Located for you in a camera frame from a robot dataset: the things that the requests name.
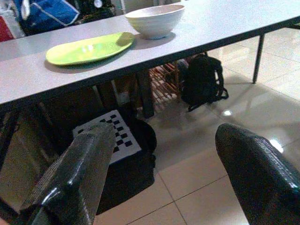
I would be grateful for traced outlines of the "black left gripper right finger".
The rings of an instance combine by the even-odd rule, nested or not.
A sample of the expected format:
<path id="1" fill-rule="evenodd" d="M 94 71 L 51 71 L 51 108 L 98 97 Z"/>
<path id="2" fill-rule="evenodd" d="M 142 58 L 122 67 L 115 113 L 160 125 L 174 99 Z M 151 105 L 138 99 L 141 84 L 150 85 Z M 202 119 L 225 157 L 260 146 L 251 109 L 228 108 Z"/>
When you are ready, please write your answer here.
<path id="1" fill-rule="evenodd" d="M 266 138 L 224 123 L 215 143 L 249 224 L 300 223 L 300 173 Z"/>

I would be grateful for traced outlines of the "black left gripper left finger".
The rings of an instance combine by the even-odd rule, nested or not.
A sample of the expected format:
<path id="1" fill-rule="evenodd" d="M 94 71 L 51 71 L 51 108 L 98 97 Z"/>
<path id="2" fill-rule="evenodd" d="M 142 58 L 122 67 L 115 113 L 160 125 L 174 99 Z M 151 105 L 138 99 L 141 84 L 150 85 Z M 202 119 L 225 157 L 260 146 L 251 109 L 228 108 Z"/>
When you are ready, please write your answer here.
<path id="1" fill-rule="evenodd" d="M 46 170 L 13 224 L 93 224 L 114 145 L 112 124 L 84 129 Z"/>

